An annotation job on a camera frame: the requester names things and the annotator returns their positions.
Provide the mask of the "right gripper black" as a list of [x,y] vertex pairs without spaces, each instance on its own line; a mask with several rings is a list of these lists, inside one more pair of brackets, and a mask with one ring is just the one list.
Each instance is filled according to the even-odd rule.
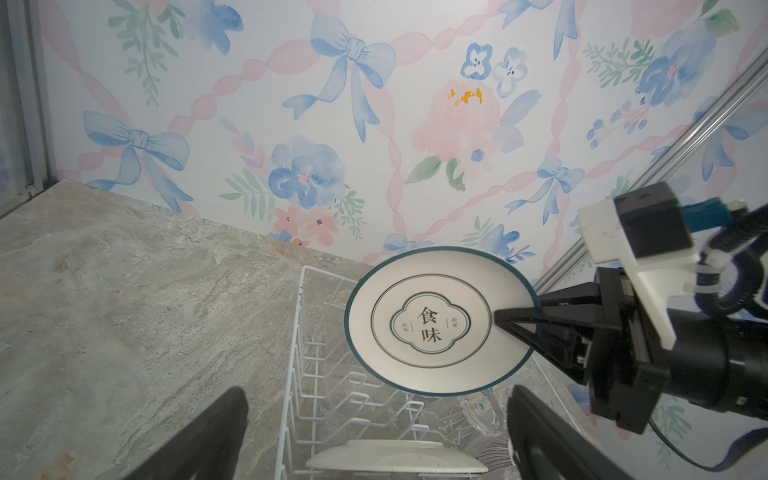
[[594,415],[631,433],[646,430],[669,370],[624,270],[599,267],[593,282],[546,293],[539,307],[496,310],[493,320],[586,384]]

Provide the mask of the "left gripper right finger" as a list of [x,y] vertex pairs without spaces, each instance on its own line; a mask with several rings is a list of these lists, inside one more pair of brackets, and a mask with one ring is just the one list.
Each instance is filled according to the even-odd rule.
[[523,385],[509,397],[507,428],[523,479],[630,477]]

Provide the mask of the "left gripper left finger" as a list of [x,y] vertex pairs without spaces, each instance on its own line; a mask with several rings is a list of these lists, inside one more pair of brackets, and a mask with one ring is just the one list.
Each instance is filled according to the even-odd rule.
[[232,479],[248,426],[245,391],[224,392],[127,475],[129,479]]

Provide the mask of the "watermelon pattern plate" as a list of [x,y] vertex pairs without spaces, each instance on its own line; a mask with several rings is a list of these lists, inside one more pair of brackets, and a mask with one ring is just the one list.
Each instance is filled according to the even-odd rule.
[[441,442],[418,440],[349,440],[312,456],[306,466],[373,473],[483,474],[488,471],[476,458]]

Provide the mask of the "white plate with green rim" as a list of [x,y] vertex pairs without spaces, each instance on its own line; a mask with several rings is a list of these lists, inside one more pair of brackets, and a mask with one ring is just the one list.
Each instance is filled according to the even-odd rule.
[[512,377],[532,347],[494,323],[540,301],[506,261],[463,247],[396,255],[354,287],[344,312],[349,348],[375,378],[424,396],[466,395]]

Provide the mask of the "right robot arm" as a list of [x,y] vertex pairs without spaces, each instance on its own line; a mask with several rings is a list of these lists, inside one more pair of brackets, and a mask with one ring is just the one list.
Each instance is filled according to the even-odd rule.
[[592,414],[640,434],[664,394],[717,412],[766,419],[767,326],[671,309],[662,347],[648,308],[621,269],[497,310],[494,323],[587,387]]

